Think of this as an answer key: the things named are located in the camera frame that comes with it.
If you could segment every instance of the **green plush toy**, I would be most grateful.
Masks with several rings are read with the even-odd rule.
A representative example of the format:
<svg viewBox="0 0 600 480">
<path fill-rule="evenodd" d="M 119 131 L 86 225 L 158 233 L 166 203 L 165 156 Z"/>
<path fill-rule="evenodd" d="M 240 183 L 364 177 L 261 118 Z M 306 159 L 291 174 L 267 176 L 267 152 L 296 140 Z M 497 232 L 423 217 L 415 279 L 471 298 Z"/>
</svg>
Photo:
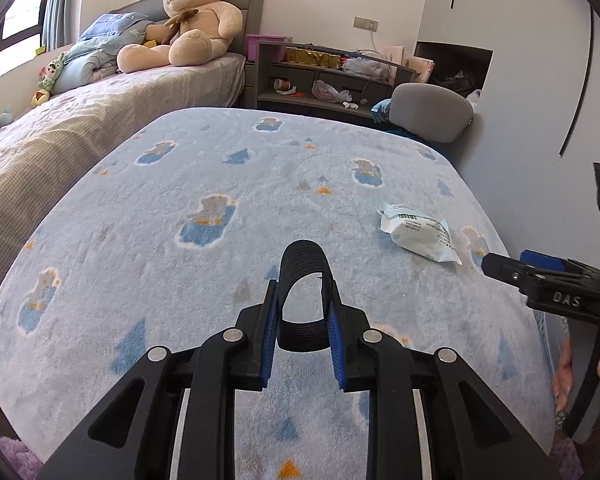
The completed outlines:
<svg viewBox="0 0 600 480">
<path fill-rule="evenodd" d="M 46 66 L 44 74 L 42 76 L 42 81 L 38 83 L 38 86 L 47 92 L 51 92 L 51 89 L 54 87 L 56 79 L 62 73 L 62 69 L 64 68 L 64 56 L 66 56 L 65 52 L 61 52 L 60 56 L 57 59 L 53 60 Z"/>
</svg>

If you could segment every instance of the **chair backrest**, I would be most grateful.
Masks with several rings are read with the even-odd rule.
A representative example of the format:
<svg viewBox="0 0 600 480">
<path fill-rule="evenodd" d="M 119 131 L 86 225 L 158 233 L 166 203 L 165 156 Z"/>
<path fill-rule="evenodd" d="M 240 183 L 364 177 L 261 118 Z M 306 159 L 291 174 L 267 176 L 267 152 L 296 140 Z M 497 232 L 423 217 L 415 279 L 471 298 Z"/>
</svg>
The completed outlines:
<svg viewBox="0 0 600 480">
<path fill-rule="evenodd" d="M 425 140 L 452 142 L 474 116 L 464 97 L 424 83 L 398 85 L 391 97 L 389 121 Z"/>
<path fill-rule="evenodd" d="M 229 52 L 243 54 L 245 34 L 258 34 L 260 31 L 260 20 L 262 19 L 262 6 L 264 0 L 223 1 L 235 5 L 242 11 L 242 30 L 229 46 Z M 143 14 L 146 14 L 152 22 L 163 22 L 168 19 L 167 13 L 164 12 L 164 7 L 162 6 L 162 0 L 139 0 L 128 6 L 112 10 L 111 12 L 142 12 Z"/>
</svg>

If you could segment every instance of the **power outlet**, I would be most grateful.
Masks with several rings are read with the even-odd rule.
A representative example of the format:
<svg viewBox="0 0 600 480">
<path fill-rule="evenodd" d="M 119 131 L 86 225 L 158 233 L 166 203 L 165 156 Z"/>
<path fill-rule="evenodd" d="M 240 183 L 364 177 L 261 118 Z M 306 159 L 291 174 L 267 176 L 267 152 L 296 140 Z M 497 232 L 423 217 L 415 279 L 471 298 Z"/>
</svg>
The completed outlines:
<svg viewBox="0 0 600 480">
<path fill-rule="evenodd" d="M 367 18 L 360 18 L 359 16 L 353 18 L 353 26 L 355 28 L 364 28 L 365 30 L 372 30 L 374 32 L 378 30 L 378 22 Z"/>
</svg>

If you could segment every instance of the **bed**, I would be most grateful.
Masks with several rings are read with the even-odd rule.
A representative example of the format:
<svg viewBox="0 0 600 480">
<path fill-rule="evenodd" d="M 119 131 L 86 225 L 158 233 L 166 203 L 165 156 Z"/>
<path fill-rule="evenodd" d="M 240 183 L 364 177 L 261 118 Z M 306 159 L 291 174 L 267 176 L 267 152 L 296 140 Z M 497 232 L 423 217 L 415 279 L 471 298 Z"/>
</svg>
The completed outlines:
<svg viewBox="0 0 600 480">
<path fill-rule="evenodd" d="M 229 52 L 200 67 L 117 74 L 71 90 L 0 130 L 0 282 L 51 208 L 107 153 L 161 115 L 228 107 L 244 86 L 244 35 L 260 27 L 263 0 L 226 0 L 243 14 Z M 167 18 L 162 0 L 113 12 Z"/>
<path fill-rule="evenodd" d="M 445 218 L 462 265 L 380 231 L 378 199 Z M 451 346 L 548 450 L 550 374 L 533 312 L 485 277 L 506 254 L 454 168 L 411 139 L 317 118 L 191 108 L 107 155 L 26 240 L 0 287 L 0 405 L 46 460 L 154 345 L 200 345 L 259 303 L 285 247 L 318 242 L 345 304 L 405 346 Z M 317 276 L 285 319 L 321 317 Z M 329 350 L 276 351 L 269 388 L 238 392 L 241 480 L 363 479 L 368 396 L 343 394 Z"/>
</svg>

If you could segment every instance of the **purple rug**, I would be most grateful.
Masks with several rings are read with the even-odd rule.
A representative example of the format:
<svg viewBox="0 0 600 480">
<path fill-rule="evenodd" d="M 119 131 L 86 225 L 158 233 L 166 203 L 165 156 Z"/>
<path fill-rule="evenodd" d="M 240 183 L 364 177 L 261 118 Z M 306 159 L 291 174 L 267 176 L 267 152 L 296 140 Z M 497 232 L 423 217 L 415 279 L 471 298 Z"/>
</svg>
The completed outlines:
<svg viewBox="0 0 600 480">
<path fill-rule="evenodd" d="M 23 480 L 36 480 L 42 462 L 21 441 L 0 436 L 0 451 Z"/>
</svg>

